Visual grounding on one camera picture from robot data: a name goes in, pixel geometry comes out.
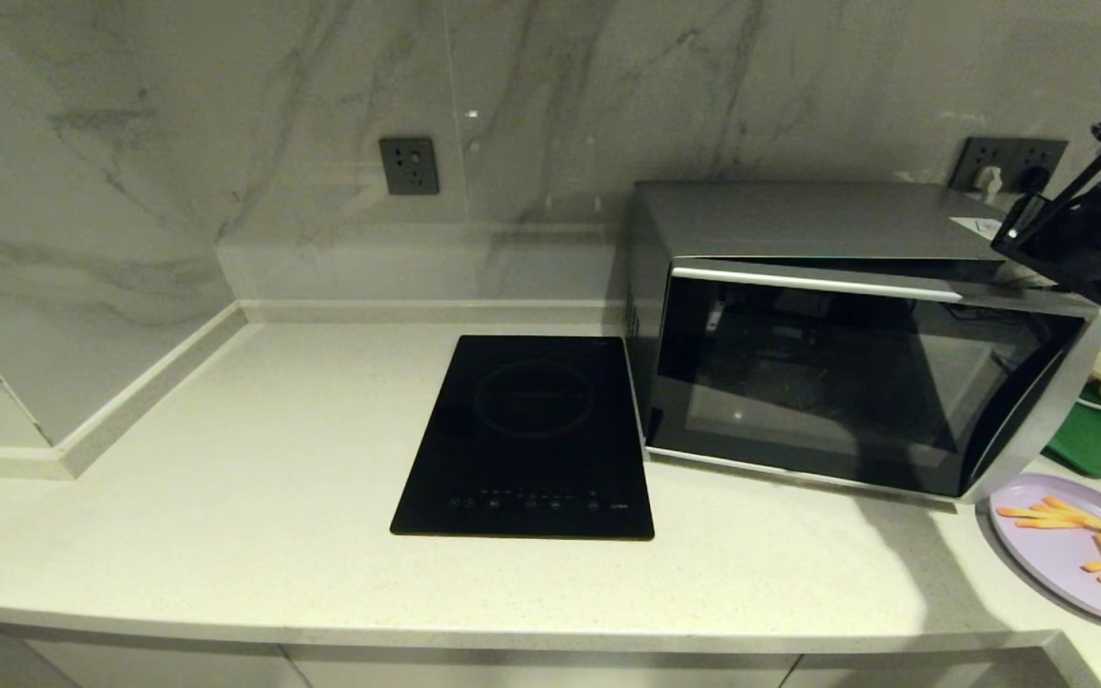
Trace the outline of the white counter cabinet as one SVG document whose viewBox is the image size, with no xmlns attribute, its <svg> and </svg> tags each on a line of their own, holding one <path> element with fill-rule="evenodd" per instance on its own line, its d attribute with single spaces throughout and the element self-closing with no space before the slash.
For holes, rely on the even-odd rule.
<svg viewBox="0 0 1101 688">
<path fill-rule="evenodd" d="M 874 655 L 285 646 L 0 624 L 0 688 L 1075 688 L 1040 649 Z"/>
</svg>

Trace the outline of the grey single wall socket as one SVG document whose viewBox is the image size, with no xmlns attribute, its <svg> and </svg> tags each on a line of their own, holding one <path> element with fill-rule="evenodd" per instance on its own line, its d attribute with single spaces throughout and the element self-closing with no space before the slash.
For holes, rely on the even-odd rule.
<svg viewBox="0 0 1101 688">
<path fill-rule="evenodd" d="M 440 195 L 440 173 L 429 136 L 381 136 L 378 148 L 390 196 Z"/>
</svg>

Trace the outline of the grey double wall socket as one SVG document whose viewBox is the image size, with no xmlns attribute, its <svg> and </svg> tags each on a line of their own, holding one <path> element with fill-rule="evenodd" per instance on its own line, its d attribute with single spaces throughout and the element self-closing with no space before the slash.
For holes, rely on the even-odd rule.
<svg viewBox="0 0 1101 688">
<path fill-rule="evenodd" d="M 967 136 L 948 187 L 956 192 L 975 192 L 975 171 L 985 165 L 999 165 L 1004 171 L 1001 192 L 1022 193 L 1018 183 L 1022 171 L 1031 165 L 1042 165 L 1051 170 L 1053 178 L 1067 148 L 1066 140 Z"/>
</svg>

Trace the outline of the silver microwave oven body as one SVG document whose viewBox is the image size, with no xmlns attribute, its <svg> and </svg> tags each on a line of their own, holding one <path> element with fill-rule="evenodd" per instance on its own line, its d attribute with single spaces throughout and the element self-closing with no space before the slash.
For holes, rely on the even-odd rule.
<svg viewBox="0 0 1101 688">
<path fill-rule="evenodd" d="M 676 258 L 892 271 L 1015 288 L 1006 261 L 966 226 L 984 212 L 929 184 L 669 183 L 635 188 L 628 217 L 633 271 L 659 277 Z"/>
</svg>

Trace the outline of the purple round plate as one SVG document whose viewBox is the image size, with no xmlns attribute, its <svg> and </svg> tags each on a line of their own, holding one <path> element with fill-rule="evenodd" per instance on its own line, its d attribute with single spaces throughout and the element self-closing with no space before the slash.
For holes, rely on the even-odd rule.
<svg viewBox="0 0 1101 688">
<path fill-rule="evenodd" d="M 1101 618 L 1101 491 L 1026 473 L 986 500 L 998 540 L 1036 583 Z"/>
</svg>

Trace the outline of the black induction cooktop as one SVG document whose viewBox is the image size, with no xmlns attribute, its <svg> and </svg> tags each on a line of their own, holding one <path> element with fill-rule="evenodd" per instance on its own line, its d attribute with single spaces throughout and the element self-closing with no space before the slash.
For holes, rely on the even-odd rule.
<svg viewBox="0 0 1101 688">
<path fill-rule="evenodd" d="M 647 543 L 643 462 L 623 339 L 467 334 L 390 531 Z"/>
</svg>

